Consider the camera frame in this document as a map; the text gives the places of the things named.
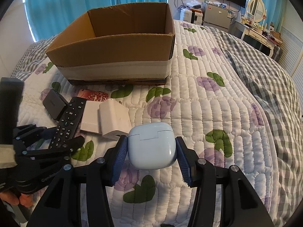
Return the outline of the person's left hand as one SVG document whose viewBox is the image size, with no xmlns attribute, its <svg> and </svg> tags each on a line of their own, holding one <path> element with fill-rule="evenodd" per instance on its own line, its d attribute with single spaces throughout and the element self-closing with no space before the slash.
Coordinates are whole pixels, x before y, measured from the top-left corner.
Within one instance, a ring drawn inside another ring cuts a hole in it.
<svg viewBox="0 0 303 227">
<path fill-rule="evenodd" d="M 6 201 L 11 205 L 18 205 L 19 203 L 26 208 L 33 206 L 32 195 L 21 194 L 17 197 L 11 191 L 4 191 L 0 193 L 1 200 Z"/>
</svg>

